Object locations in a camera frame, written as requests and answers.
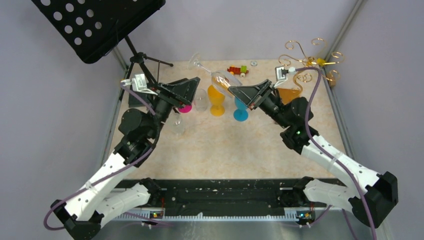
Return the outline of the pink wine glass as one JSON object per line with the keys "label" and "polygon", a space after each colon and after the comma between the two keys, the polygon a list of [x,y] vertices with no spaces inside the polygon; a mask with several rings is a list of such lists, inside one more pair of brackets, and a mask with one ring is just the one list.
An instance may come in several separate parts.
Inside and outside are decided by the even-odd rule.
{"label": "pink wine glass", "polygon": [[192,105],[185,105],[183,107],[179,107],[178,111],[182,114],[186,114],[186,113],[189,113],[192,110],[192,108],[193,108]]}

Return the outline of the clear wine glass front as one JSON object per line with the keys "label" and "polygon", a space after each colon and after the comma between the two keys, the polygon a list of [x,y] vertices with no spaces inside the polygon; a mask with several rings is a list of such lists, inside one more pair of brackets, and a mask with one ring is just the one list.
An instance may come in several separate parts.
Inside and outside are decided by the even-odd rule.
{"label": "clear wine glass front", "polygon": [[199,111],[199,112],[206,111],[208,109],[208,106],[209,106],[209,100],[208,100],[207,92],[202,88],[198,88],[196,90],[196,94],[195,94],[193,103],[194,103],[194,107],[197,111]]}

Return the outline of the clear wine glass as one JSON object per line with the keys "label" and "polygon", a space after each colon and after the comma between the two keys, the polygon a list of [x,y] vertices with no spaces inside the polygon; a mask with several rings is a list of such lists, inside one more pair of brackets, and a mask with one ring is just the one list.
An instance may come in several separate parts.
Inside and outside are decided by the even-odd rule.
{"label": "clear wine glass", "polygon": [[200,60],[200,54],[195,53],[189,60],[189,70],[199,68],[205,70],[211,77],[211,85],[221,94],[232,98],[234,95],[229,91],[230,87],[240,87],[243,84],[226,70],[213,71],[205,67]]}
{"label": "clear wine glass", "polygon": [[196,90],[196,94],[195,94],[193,103],[194,103],[194,107],[197,111],[199,111],[199,112],[206,111],[208,109],[208,106],[209,106],[209,100],[208,100],[207,92],[202,88],[198,88]]}
{"label": "clear wine glass", "polygon": [[179,113],[171,113],[167,119],[166,124],[170,131],[176,135],[183,135],[185,132],[185,123],[183,117]]}

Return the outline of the blue wine glass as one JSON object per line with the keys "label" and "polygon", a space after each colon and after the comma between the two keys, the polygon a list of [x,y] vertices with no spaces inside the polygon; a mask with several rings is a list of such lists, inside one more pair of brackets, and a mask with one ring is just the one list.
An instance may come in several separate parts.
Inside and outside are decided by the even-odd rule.
{"label": "blue wine glass", "polygon": [[239,98],[234,98],[234,104],[236,107],[236,110],[233,112],[233,117],[238,122],[244,122],[248,119],[249,113],[247,112],[247,106],[240,101]]}

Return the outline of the clear wine glass back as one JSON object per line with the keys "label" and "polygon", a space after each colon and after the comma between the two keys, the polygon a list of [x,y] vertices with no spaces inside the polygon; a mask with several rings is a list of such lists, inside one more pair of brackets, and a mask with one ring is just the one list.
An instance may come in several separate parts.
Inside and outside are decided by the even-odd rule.
{"label": "clear wine glass back", "polygon": [[221,94],[232,98],[234,95],[229,91],[230,87],[240,87],[243,84],[226,70],[213,71],[205,67],[200,60],[200,54],[195,53],[189,60],[189,70],[199,68],[205,70],[211,77],[211,85]]}

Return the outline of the yellow wine glass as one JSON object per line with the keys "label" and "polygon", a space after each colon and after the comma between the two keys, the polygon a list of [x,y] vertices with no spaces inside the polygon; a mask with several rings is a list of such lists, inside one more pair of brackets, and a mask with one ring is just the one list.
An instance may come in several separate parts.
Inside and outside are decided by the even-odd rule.
{"label": "yellow wine glass", "polygon": [[223,103],[225,101],[225,95],[215,89],[213,85],[210,85],[207,89],[207,96],[211,103],[210,113],[215,117],[220,117],[225,113]]}

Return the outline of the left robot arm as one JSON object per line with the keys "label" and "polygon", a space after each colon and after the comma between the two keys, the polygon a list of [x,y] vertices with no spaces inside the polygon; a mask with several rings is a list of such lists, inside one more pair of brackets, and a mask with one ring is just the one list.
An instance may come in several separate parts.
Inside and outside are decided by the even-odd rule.
{"label": "left robot arm", "polygon": [[153,153],[170,113],[192,104],[200,81],[194,77],[148,85],[136,75],[120,82],[124,91],[140,83],[141,91],[153,96],[153,103],[145,104],[147,112],[136,108],[125,112],[118,127],[122,139],[105,163],[77,192],[51,205],[49,213],[74,240],[91,240],[128,210],[143,205],[154,207],[160,202],[160,187],[150,178],[117,195],[110,196],[110,192]]}

